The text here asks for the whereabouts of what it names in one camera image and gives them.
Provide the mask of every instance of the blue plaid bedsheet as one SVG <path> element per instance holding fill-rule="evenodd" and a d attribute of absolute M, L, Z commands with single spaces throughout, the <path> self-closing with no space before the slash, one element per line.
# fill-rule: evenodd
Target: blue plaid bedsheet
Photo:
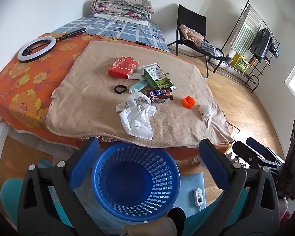
<path fill-rule="evenodd" d="M 82 27 L 87 29 L 88 34 L 105 35 L 110 32 L 114 38 L 143 42 L 151 47 L 169 52 L 159 26 L 151 22 L 149 22 L 147 27 L 120 20 L 96 18 L 93 15 L 89 15 L 58 28 L 54 33 L 67 33 Z"/>

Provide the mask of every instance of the white pillow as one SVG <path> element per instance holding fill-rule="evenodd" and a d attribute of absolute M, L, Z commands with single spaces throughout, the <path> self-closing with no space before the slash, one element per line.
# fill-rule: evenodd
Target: white pillow
<path fill-rule="evenodd" d="M 111 19 L 111 20 L 120 20 L 120 21 L 125 21 L 125 22 L 139 24 L 139 25 L 143 25 L 143 26 L 148 27 L 148 21 L 147 20 L 140 21 L 140 20 L 137 20 L 137 19 L 129 18 L 129 17 L 115 16 L 115 15 L 111 15 L 111 14 L 108 14 L 108 13 L 95 13 L 94 17 Z"/>

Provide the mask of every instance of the white remote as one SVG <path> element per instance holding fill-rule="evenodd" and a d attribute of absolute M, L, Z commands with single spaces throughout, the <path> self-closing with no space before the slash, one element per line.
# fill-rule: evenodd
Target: white remote
<path fill-rule="evenodd" d="M 194 202 L 196 206 L 201 206 L 204 203 L 202 190 L 200 188 L 194 190 Z"/>

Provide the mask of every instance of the power cord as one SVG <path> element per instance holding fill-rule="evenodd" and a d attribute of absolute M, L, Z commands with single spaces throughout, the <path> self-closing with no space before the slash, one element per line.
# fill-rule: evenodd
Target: power cord
<path fill-rule="evenodd" d="M 87 35 L 89 35 L 89 36 L 95 36 L 95 35 L 96 35 L 99 39 L 103 39 L 107 34 L 110 34 L 111 39 L 114 40 L 114 41 L 123 40 L 123 41 L 127 41 L 127 42 L 136 43 L 136 44 L 139 44 L 139 45 L 142 45 L 142 46 L 149 46 L 149 47 L 152 47 L 152 48 L 155 48 L 155 49 L 158 49 L 158 50 L 162 50 L 162 49 L 159 49 L 159 48 L 156 48 L 156 47 L 153 47 L 153 46 L 147 45 L 147 44 L 144 43 L 144 42 L 130 41 L 130 40 L 122 39 L 122 38 L 116 38 L 116 39 L 114 39 L 114 37 L 112 36 L 112 33 L 111 33 L 111 32 L 107 32 L 107 33 L 104 34 L 102 37 L 100 37 L 100 35 L 98 35 L 98 34 L 88 34 L 88 33 L 81 33 L 81 34 L 87 34 Z"/>
<path fill-rule="evenodd" d="M 42 46 L 45 46 L 45 45 L 48 45 L 49 44 L 49 42 L 47 41 L 47 42 L 45 42 L 45 43 L 43 43 L 43 44 L 41 44 L 41 45 L 39 45 L 39 46 L 37 46 L 37 47 L 34 47 L 34 48 L 27 48 L 24 52 L 25 52 L 25 54 L 26 55 L 29 55 L 29 54 L 31 54 L 31 52 L 33 51 L 33 50 L 35 50 L 35 49 L 38 49 L 38 48 L 40 48 L 40 47 L 42 47 Z"/>
<path fill-rule="evenodd" d="M 227 122 L 229 125 L 231 125 L 232 129 L 234 129 L 234 128 L 238 129 L 238 132 L 232 137 L 232 138 L 234 138 L 234 137 L 240 132 L 240 129 L 237 128 L 237 127 L 236 127 L 235 125 L 233 125 L 232 123 L 230 123 L 228 120 L 226 120 L 226 122 Z"/>

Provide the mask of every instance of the black chair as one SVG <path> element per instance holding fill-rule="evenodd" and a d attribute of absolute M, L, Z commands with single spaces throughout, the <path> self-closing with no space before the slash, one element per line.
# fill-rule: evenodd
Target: black chair
<path fill-rule="evenodd" d="M 208 57 L 209 57 L 209 61 L 212 58 L 219 61 L 218 66 L 213 71 L 214 73 L 216 72 L 217 68 L 222 64 L 222 62 L 227 60 L 227 58 L 225 57 L 224 53 L 220 49 L 216 49 L 216 50 L 220 51 L 223 56 L 215 57 L 207 53 L 206 51 L 202 50 L 201 48 L 197 47 L 194 44 L 194 42 L 184 39 L 183 33 L 180 30 L 181 24 L 195 30 L 197 33 L 201 34 L 205 38 L 206 37 L 206 18 L 191 10 L 188 10 L 187 8 L 179 4 L 178 17 L 177 17 L 177 29 L 176 29 L 176 41 L 170 43 L 168 46 L 174 43 L 176 44 L 176 56 L 178 56 L 178 44 L 184 44 L 187 47 L 203 54 L 202 56 L 205 57 L 205 65 L 207 68 L 207 76 L 204 77 L 204 79 L 208 79 Z"/>

